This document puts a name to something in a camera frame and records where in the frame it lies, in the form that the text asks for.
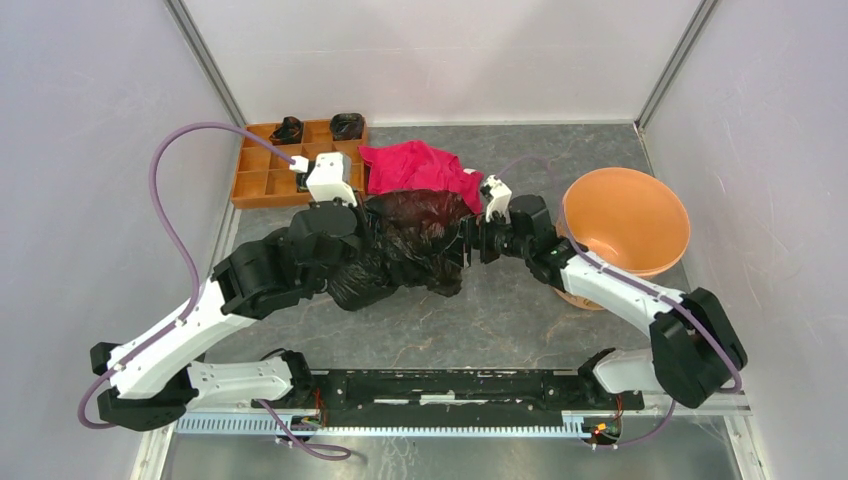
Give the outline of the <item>black plastic trash bag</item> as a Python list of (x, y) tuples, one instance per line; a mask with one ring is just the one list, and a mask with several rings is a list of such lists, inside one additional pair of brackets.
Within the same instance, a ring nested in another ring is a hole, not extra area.
[(365, 201), (373, 242), (329, 278), (327, 293), (337, 306), (358, 311), (398, 288), (424, 287), (444, 297), (462, 288), (463, 267), (448, 250), (462, 221), (473, 215), (458, 193), (399, 190)]

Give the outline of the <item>orange plastic trash bin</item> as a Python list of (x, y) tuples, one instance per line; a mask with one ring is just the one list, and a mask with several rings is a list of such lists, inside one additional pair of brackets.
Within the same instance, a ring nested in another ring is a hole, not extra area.
[(688, 214), (669, 187), (637, 170), (602, 168), (572, 183), (560, 206), (558, 230), (579, 244), (563, 271), (566, 292), (617, 314), (682, 301), (681, 291), (653, 283), (690, 240)]

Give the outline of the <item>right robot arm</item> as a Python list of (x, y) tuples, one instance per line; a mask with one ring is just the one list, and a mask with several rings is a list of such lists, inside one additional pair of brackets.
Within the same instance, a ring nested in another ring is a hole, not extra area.
[(580, 400), (602, 408), (623, 392), (661, 392), (698, 408), (742, 388), (747, 354), (712, 292), (662, 287), (602, 260), (554, 227), (545, 201), (522, 195), (462, 221), (456, 244), (468, 261), (523, 260), (540, 283), (598, 304), (648, 338), (646, 349), (606, 350), (581, 368)]

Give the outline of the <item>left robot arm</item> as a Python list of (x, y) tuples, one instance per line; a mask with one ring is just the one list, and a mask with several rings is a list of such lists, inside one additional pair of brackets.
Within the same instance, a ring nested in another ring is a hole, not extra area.
[(370, 240), (363, 207), (336, 199), (313, 203), (289, 226), (240, 245), (184, 306), (150, 330), (123, 345), (101, 342), (91, 349), (99, 377), (91, 388), (97, 427), (144, 432), (202, 407), (306, 405), (314, 381), (298, 352), (248, 363), (200, 358), (233, 333), (324, 292), (330, 276)]

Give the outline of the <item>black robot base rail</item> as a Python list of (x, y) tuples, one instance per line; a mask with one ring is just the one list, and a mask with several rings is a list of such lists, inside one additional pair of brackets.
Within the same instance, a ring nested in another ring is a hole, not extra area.
[(276, 410), (310, 410), (323, 427), (553, 427), (564, 412), (617, 414), (644, 407), (642, 395), (613, 394), (585, 368), (307, 370), (299, 352), (293, 388)]

